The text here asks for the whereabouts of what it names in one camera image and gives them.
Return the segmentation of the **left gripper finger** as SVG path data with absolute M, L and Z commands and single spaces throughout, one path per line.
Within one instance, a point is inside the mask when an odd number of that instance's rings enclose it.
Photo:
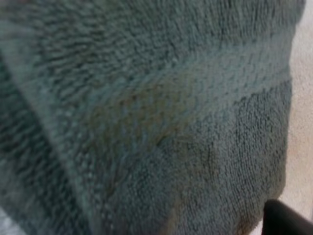
M 279 200 L 264 205 L 262 235 L 312 235 L 313 223 Z

